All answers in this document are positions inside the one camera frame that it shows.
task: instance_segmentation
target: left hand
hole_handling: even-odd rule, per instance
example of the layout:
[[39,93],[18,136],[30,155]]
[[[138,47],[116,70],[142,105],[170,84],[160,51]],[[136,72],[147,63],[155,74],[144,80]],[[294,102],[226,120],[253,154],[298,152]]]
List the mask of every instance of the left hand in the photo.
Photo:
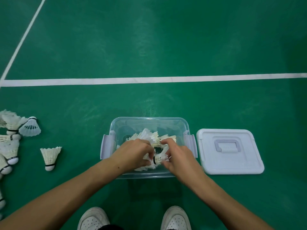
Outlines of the left hand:
[[144,139],[129,140],[123,143],[110,157],[122,173],[132,171],[142,166],[151,165],[150,161],[144,160],[145,154],[153,159],[154,148],[150,142]]

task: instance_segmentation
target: right hand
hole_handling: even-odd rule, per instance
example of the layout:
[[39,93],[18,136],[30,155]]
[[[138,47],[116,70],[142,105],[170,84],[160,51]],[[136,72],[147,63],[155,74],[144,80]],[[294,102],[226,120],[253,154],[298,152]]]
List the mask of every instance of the right hand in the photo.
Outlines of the right hand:
[[177,145],[172,138],[162,140],[161,144],[169,145],[167,155],[172,156],[169,162],[162,162],[163,166],[187,187],[194,190],[203,179],[209,178],[187,146]]

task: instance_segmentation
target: lid handle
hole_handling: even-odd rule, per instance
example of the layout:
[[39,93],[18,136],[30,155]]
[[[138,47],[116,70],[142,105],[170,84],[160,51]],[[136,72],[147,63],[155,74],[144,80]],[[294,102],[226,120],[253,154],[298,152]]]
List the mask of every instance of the lid handle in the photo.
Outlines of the lid handle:
[[194,155],[195,158],[198,157],[197,154],[197,146],[196,146],[196,140],[194,135],[184,135],[184,141],[185,141],[185,145],[188,147],[188,149],[190,149]]
[[115,138],[116,135],[103,135],[101,148],[100,148],[100,159],[109,158],[113,152],[114,145],[115,145]]

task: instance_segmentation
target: plastic storage box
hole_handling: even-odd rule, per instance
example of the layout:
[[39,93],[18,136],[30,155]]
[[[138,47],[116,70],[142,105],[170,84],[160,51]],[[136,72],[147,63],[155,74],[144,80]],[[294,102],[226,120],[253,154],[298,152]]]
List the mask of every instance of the plastic storage box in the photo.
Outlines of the plastic storage box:
[[[122,145],[127,137],[148,128],[151,132],[158,131],[159,135],[175,135],[178,145],[187,146],[197,157],[197,146],[194,135],[190,135],[189,125],[183,118],[147,118],[147,117],[118,117],[110,126],[109,135],[104,135],[101,143],[100,159],[108,158],[115,152],[117,145]],[[173,175],[163,166],[148,171],[132,171],[119,178],[167,178]]]

